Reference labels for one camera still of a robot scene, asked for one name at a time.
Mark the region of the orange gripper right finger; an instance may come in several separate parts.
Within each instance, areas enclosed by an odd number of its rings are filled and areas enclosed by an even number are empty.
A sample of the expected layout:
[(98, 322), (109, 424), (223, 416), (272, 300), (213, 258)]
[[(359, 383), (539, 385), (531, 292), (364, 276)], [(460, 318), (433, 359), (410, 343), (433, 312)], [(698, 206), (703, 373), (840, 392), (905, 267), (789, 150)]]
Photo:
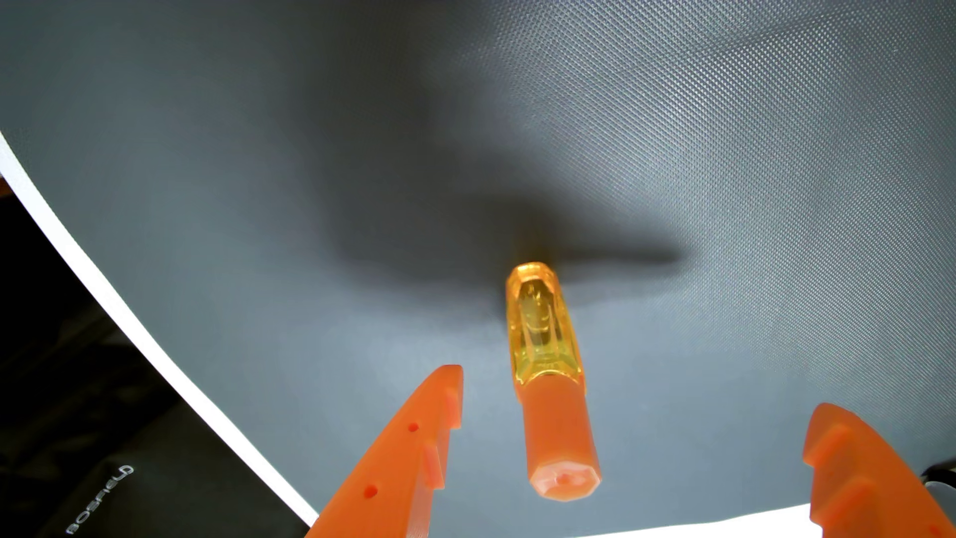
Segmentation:
[(823, 537), (954, 537), (954, 523), (897, 452), (856, 414), (814, 410), (803, 461), (810, 519)]

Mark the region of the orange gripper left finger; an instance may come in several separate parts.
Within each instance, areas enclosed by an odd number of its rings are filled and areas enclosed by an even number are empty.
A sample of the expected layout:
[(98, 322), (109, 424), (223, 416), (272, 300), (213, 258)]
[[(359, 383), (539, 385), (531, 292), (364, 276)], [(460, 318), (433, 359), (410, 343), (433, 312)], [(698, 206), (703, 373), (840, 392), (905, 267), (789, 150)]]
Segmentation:
[(464, 371), (443, 365), (396, 412), (307, 537), (428, 537), (443, 489), (449, 434), (461, 427)]

